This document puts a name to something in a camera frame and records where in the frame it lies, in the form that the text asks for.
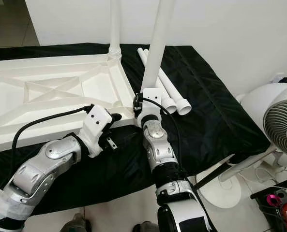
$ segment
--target black cloth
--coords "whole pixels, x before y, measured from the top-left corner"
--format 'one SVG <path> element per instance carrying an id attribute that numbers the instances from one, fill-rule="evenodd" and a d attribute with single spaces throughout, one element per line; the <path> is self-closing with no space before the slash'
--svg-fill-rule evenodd
<path id="1" fill-rule="evenodd" d="M 140 91 L 144 66 L 137 48 L 147 45 L 121 44 L 122 66 L 134 90 Z M 0 49 L 0 60 L 107 53 L 107 44 L 70 44 Z M 211 167 L 228 155 L 236 162 L 261 153 L 269 141 L 216 76 L 208 63 L 191 46 L 167 46 L 162 68 L 179 92 L 190 102 L 192 111 L 174 113 L 182 140 L 182 165 L 188 175 Z M 163 127 L 177 152 L 175 129 L 166 115 Z M 42 214 L 94 203 L 106 202 L 153 184 L 142 146 L 142 131 L 134 126 L 112 130 L 119 146 L 94 159 L 87 157 L 61 175 L 35 208 Z M 17 165 L 32 157 L 40 145 L 18 149 Z M 7 176 L 11 151 L 0 152 L 0 182 Z"/>

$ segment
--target fan grille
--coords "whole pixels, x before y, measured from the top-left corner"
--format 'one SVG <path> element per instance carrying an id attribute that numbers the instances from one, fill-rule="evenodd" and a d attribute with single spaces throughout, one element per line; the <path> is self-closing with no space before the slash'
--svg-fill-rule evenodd
<path id="1" fill-rule="evenodd" d="M 287 101 L 279 102 L 268 109 L 264 128 L 271 141 L 287 153 Z"/>

